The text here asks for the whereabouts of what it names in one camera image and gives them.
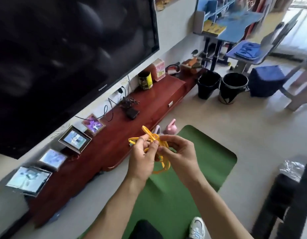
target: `yellow book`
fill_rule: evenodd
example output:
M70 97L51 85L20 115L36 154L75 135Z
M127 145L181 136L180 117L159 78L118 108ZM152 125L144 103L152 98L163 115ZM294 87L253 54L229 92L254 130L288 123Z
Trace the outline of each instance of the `yellow book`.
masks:
M224 30L226 26L220 26L218 24L213 23L210 20L206 20L203 24L203 32L207 32L208 34L212 34L214 36L219 36Z

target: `power adapter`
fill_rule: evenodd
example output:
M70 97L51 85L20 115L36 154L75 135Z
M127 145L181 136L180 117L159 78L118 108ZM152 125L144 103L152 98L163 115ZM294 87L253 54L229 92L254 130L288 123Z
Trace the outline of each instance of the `power adapter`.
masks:
M138 115L139 111L135 110L134 108L130 107L126 110L126 115L131 120L134 120L136 116Z

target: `tv brand logo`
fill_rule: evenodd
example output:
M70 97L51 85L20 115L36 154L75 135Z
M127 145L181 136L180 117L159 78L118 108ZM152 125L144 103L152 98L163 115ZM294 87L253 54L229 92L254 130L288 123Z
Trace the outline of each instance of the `tv brand logo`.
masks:
M102 89L104 89L107 86L107 84L105 84L102 88L100 88L98 91L101 91Z

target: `right hand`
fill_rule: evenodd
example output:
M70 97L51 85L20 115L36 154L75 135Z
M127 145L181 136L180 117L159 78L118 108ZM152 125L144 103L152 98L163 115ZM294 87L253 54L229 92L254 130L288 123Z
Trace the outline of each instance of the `right hand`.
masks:
M167 141L169 147L175 149L177 153L166 147L159 146L158 154L166 157L181 182L188 188L191 182L198 180L202 175L196 159L194 144L180 136L163 135L161 141Z

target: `left hand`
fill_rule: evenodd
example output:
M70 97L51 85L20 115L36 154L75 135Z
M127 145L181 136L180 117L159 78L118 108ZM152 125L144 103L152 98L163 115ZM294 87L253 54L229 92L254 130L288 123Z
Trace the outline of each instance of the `left hand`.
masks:
M158 141L149 143L148 138L149 135L145 134L132 146L126 175L126 178L135 180L141 190L154 170L155 155L159 147ZM145 148L149 148L147 153L144 152Z

